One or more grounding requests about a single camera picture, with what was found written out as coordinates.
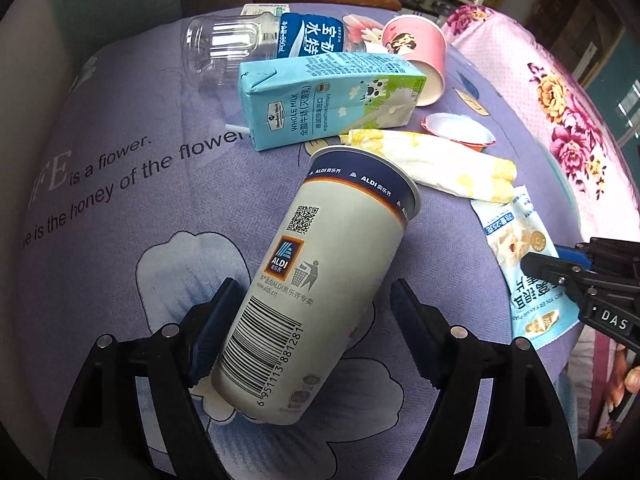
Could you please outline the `person's right hand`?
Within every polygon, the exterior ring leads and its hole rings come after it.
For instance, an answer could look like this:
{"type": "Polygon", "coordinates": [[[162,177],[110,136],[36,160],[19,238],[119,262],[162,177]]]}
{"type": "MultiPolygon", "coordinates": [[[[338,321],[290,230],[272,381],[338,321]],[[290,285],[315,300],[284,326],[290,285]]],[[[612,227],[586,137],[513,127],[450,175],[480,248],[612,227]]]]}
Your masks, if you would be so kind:
{"type": "Polygon", "coordinates": [[[624,386],[630,393],[638,393],[640,391],[640,366],[630,370],[624,379],[624,386]]]}

